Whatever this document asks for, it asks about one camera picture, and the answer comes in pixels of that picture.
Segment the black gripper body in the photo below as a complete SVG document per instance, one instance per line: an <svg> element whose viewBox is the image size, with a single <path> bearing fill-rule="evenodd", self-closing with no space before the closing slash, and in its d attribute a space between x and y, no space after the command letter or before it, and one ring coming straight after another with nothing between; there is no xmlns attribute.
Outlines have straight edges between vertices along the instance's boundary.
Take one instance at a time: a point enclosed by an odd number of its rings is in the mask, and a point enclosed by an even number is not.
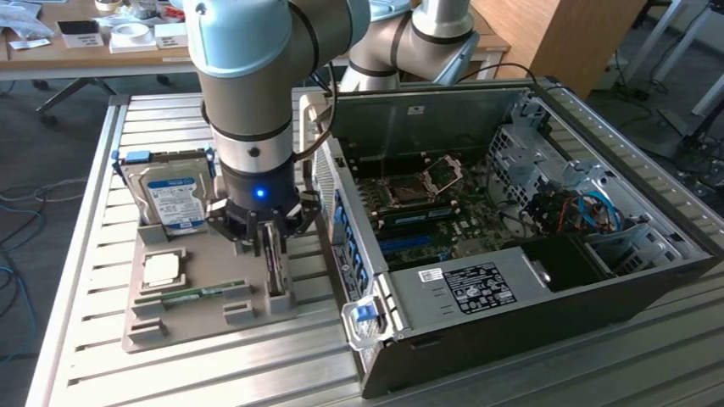
<svg viewBox="0 0 724 407"><path fill-rule="evenodd" d="M250 173L235 170L220 161L222 176L228 195L228 210L234 215L250 211L284 214L300 203L295 187L295 161L288 159L274 170Z"/></svg>

